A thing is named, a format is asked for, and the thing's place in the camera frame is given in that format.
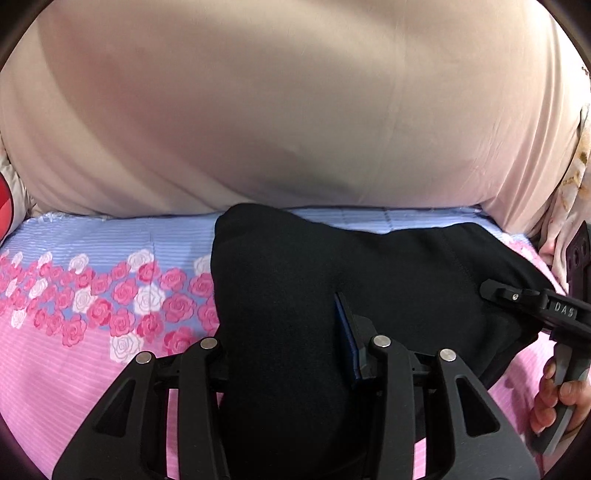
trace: hand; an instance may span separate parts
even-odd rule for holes
[[[539,434],[556,421],[554,409],[558,400],[564,405],[576,405],[566,433],[580,427],[591,411],[591,385],[589,380],[566,382],[560,388],[554,385],[552,377],[556,372],[554,358],[544,367],[544,376],[540,380],[540,391],[535,396],[534,408],[530,414],[530,425],[534,433]]]

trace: screw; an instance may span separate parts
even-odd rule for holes
[[[446,362],[453,362],[457,358],[456,353],[450,348],[444,348],[441,350],[439,356],[441,357],[441,360],[445,360]]]

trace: bed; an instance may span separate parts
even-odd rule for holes
[[[386,233],[478,223],[554,283],[526,237],[498,229],[479,209],[299,209],[339,228]],[[116,220],[47,214],[26,221],[0,249],[0,414],[24,452],[51,477],[90,409],[141,350],[184,351],[219,324],[209,255],[217,215]],[[553,343],[522,351],[491,389],[519,434]],[[168,476],[178,478],[171,395]],[[415,477],[424,475],[424,443]]]

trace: black cloth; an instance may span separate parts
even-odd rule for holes
[[[220,428],[232,478],[359,478],[369,397],[341,369],[334,293],[409,350],[454,349],[491,387],[541,324],[480,298],[493,278],[551,283],[479,225],[377,235],[237,205],[215,229],[218,337],[229,357]],[[347,477],[336,474],[330,478]]]

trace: blue striped fabric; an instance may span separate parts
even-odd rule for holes
[[[502,234],[481,210],[468,207],[436,210],[307,208],[293,212],[314,222],[376,233],[474,222],[497,237]],[[211,251],[218,216],[120,220],[47,214],[23,223],[7,239],[3,249],[8,248],[12,253],[21,251],[25,263],[36,260],[46,251],[52,252],[58,264],[83,252],[95,267],[111,268],[130,252],[146,248],[158,257],[163,268],[181,267],[186,261],[192,262]]]

